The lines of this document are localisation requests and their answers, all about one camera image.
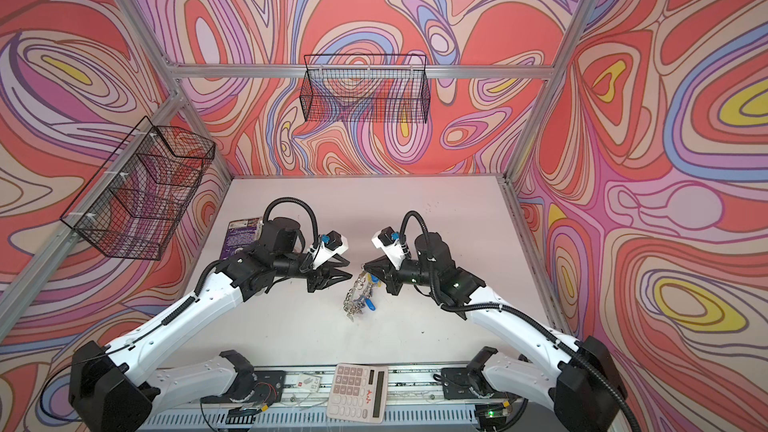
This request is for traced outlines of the round keyring disc with keys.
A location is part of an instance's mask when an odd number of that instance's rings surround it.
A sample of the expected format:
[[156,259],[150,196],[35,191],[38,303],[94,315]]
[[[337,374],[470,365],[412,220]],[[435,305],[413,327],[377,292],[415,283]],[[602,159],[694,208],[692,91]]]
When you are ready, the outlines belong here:
[[343,301],[343,311],[351,322],[366,311],[376,310],[372,296],[379,286],[380,281],[368,272],[357,276]]

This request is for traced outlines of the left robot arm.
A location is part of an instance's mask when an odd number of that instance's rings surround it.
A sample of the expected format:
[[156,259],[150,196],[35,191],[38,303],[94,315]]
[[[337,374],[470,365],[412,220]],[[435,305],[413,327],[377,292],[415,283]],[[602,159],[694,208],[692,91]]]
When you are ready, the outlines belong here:
[[162,365],[214,320],[277,283],[302,279],[314,293],[350,279],[348,248],[339,232],[320,233],[306,202],[273,200],[256,239],[210,263],[191,292],[108,344],[90,341],[76,350],[67,399],[78,420],[91,431],[136,431],[185,403],[248,402],[256,389],[254,367],[234,350],[189,366]]

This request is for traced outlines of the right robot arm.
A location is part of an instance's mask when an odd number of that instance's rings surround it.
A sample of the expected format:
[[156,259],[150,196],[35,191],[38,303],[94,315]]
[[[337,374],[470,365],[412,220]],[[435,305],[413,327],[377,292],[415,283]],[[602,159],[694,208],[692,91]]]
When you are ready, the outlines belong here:
[[521,358],[485,347],[465,367],[468,388],[486,396],[510,393],[551,410],[568,431],[613,431],[624,418],[632,431],[640,421],[607,347],[577,339],[513,307],[483,279],[458,266],[447,243],[411,210],[399,229],[386,227],[371,239],[382,257],[364,264],[387,293],[404,284],[426,286],[428,297],[447,313],[502,339]]

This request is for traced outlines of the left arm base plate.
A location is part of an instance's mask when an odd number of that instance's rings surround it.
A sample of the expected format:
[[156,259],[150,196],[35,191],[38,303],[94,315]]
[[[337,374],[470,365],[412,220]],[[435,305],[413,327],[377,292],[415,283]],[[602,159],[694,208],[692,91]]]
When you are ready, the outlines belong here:
[[282,400],[287,372],[284,370],[257,370],[250,381],[251,388],[240,398],[231,395],[207,396],[200,399],[203,404],[266,404]]

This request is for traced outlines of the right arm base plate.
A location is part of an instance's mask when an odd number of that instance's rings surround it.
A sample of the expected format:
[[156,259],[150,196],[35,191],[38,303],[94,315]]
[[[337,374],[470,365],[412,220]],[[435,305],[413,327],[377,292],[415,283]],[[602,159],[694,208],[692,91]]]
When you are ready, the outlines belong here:
[[446,367],[433,375],[433,380],[442,387],[447,400],[496,400],[514,402],[517,395],[493,389],[490,383],[476,370],[467,367]]

